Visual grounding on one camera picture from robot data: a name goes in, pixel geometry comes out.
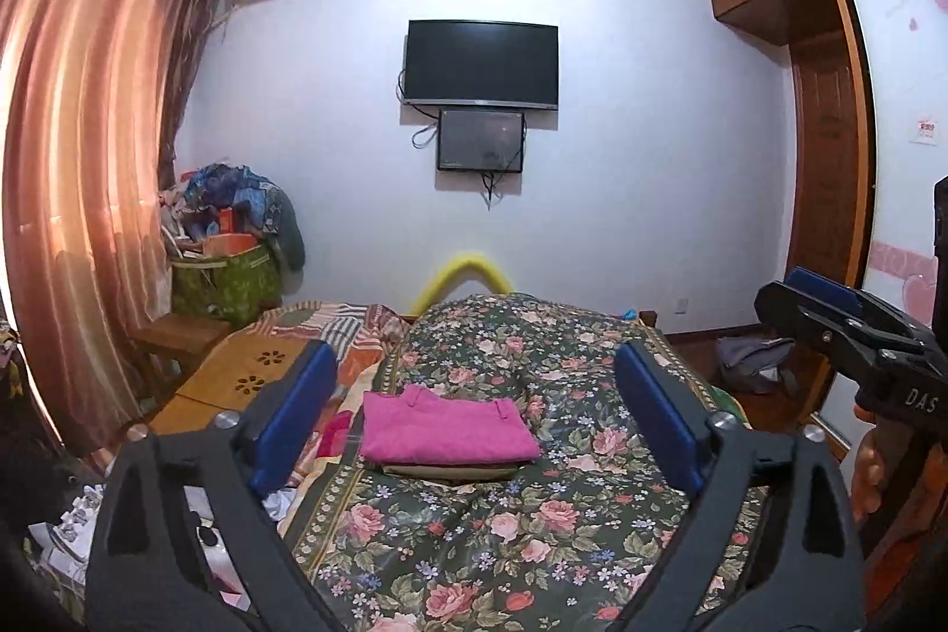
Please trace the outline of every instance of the yellow arch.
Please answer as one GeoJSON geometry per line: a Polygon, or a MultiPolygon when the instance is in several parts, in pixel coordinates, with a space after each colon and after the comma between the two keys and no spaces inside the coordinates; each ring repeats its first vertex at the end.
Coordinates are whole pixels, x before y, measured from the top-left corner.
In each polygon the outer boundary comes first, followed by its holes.
{"type": "Polygon", "coordinates": [[[428,286],[422,291],[420,296],[415,299],[414,306],[411,308],[411,314],[421,316],[431,306],[438,302],[444,288],[463,271],[476,271],[485,279],[485,284],[492,293],[513,293],[514,288],[510,284],[504,273],[491,263],[487,258],[478,253],[461,253],[455,255],[447,266],[435,274],[433,279],[428,282],[428,286]]]}

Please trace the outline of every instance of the patchwork blanket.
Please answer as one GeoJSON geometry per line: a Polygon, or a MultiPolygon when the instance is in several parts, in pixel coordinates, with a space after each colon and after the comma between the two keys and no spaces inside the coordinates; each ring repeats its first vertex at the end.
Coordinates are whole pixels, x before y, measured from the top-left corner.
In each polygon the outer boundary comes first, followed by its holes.
{"type": "MultiPolygon", "coordinates": [[[[300,489],[285,531],[338,618],[357,632],[604,629],[614,620],[686,509],[613,387],[615,347],[633,338],[707,409],[738,410],[637,323],[520,294],[472,296],[422,317],[373,389],[416,383],[449,397],[510,397],[542,458],[509,482],[386,476],[363,465],[357,418],[338,463],[300,489]]],[[[704,608],[738,578],[758,514],[752,492],[704,608]]]]}

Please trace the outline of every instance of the black box below television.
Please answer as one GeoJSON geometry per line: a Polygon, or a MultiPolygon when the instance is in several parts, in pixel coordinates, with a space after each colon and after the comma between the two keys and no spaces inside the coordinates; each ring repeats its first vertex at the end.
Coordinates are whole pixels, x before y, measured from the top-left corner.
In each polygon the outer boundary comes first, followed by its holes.
{"type": "Polygon", "coordinates": [[[444,108],[438,121],[438,169],[452,172],[523,172],[523,113],[444,108]]]}

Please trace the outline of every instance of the metal bolt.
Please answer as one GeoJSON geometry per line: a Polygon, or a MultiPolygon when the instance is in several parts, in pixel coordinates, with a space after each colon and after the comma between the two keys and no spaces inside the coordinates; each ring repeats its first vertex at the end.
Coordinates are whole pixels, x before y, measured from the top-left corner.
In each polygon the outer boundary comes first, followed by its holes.
{"type": "Polygon", "coordinates": [[[810,442],[825,442],[827,433],[816,424],[807,424],[803,427],[803,436],[810,442]]]}
{"type": "Polygon", "coordinates": [[[214,416],[214,425],[218,429],[232,429],[240,423],[240,413],[236,410],[223,410],[214,416]]]}
{"type": "Polygon", "coordinates": [[[717,413],[711,414],[711,425],[716,429],[720,429],[724,432],[731,431],[738,427],[738,419],[734,417],[734,414],[727,413],[723,410],[719,410],[717,413]]]}
{"type": "Polygon", "coordinates": [[[130,442],[138,442],[146,437],[148,437],[148,426],[145,424],[133,424],[125,432],[125,438],[130,442]]]}

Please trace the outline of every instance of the green bag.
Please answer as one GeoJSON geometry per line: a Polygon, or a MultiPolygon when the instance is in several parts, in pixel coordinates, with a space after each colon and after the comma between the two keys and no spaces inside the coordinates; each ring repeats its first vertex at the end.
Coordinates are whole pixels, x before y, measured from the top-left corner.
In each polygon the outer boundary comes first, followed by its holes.
{"type": "Polygon", "coordinates": [[[262,244],[229,258],[172,260],[172,311],[210,317],[234,329],[283,304],[280,272],[262,244]]]}

